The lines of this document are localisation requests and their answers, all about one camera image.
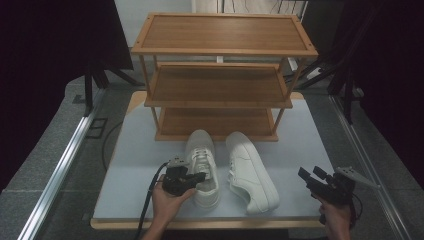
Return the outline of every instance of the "handheld controller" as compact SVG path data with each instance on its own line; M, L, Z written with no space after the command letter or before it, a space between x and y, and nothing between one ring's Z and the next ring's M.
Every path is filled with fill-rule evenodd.
M315 167L313 173L320 179L325 180L327 184L313 178L311 174L302 167L299 169L298 175L305 180L306 187L309 188L311 192L322 197L330 204L349 205L351 210L350 228L355 226L356 220L358 219L353 204L355 183L360 182L377 189L380 188L379 185L372 183L355 172L352 168L337 168L336 173L331 176L321 168ZM325 224L325 215L321 215L319 221Z
M163 178L163 190L172 195L181 196L188 189L195 188L198 183L205 181L206 173L204 172L187 174L188 168L185 166L188 164L177 157L168 163Z

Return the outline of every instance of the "hand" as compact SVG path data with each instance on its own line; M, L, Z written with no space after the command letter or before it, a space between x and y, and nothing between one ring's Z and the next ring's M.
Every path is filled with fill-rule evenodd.
M190 198L196 190L194 188L187 190L182 196L176 197L162 189L162 181L156 183L153 189L153 219L168 224L177 215L178 210L185 200Z
M330 240L349 240L350 208L349 205L336 206L312 193L322 204L319 212L325 215L325 231Z

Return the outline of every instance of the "shoe rack shelf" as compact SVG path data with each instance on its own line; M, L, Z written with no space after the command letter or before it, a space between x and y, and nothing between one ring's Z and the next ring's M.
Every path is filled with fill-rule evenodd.
M205 129L214 140L241 131L253 141L278 141L276 129L307 58L317 52L294 15L151 13L131 50L146 79L156 140L187 140ZM151 80L144 57L152 55ZM278 57L270 63L159 62L159 55ZM300 65L288 86L288 57ZM158 117L156 109L160 108ZM273 116L271 109L279 109Z

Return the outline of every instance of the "gray floor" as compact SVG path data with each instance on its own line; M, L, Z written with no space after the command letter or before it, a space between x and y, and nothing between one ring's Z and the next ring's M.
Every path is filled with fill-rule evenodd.
M139 63L135 71L126 71L142 79ZM135 231L99 231L89 225L106 170L102 144L106 133L119 124L131 94L140 90L107 73L111 82L96 118L107 118L106 130L99 139L86 138L63 182L38 239L132 239ZM326 94L328 81L302 90L324 146L334 167L353 166L363 173L354 148ZM0 239L17 239L43 189L49 181L84 112L83 80L70 82L62 105L43 137L8 187L0 195ZM368 120L358 102L353 104L353 126L373 166L399 210L410 239L424 239L424 192L406 170L389 144ZM98 130L87 135L95 136ZM106 141L105 159L113 152L119 127ZM353 239L397 239L375 192L358 185L355 193L362 199L364 212L352 230ZM290 237L323 236L323 229L289 229Z

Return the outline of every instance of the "sneaker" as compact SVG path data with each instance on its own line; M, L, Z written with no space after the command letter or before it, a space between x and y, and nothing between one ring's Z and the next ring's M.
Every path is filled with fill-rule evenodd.
M280 197L253 143L241 132L231 133L225 143L230 152L230 189L246 201L247 214L276 209Z
M186 145L186 158L190 162L188 173L206 173L205 181L196 185L193 196L196 205L212 208L219 200L219 184L215 164L215 148L209 134L202 129L194 131Z

